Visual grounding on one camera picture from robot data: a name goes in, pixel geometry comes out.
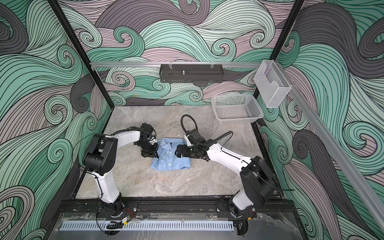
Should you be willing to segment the light blue long sleeve shirt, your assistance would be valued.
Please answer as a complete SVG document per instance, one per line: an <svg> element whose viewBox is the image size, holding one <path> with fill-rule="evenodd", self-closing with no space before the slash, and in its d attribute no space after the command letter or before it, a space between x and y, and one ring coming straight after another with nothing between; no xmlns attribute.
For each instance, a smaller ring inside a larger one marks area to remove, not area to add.
<svg viewBox="0 0 384 240"><path fill-rule="evenodd" d="M150 166L151 169L167 172L191 168L191 160L186 157L178 158L175 154L178 145L186 145L185 139L162 138L158 141L157 155Z"/></svg>

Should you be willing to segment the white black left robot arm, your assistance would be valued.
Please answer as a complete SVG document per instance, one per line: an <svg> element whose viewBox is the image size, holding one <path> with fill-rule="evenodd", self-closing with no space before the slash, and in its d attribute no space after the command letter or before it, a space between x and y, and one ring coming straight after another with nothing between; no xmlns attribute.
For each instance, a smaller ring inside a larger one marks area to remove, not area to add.
<svg viewBox="0 0 384 240"><path fill-rule="evenodd" d="M124 211L122 194L113 175L117 150L130 144L140 147L144 158L158 156L157 133L152 125L143 123L140 127L129 127L110 135L95 134L84 157L87 172L96 181L103 211L112 217L119 217Z"/></svg>

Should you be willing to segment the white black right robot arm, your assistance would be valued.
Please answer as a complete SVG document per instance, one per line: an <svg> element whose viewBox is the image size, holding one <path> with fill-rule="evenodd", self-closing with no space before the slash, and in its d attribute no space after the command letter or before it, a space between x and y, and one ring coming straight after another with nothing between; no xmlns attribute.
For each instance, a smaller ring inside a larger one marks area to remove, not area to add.
<svg viewBox="0 0 384 240"><path fill-rule="evenodd" d="M242 156L219 143L228 135L233 135L233 132L229 131L215 140L205 140L198 130L187 131L187 142L177 146L175 155L213 161L240 176L243 189L232 196L228 209L232 216L241 217L248 208L262 207L279 188L273 171L263 158Z"/></svg>

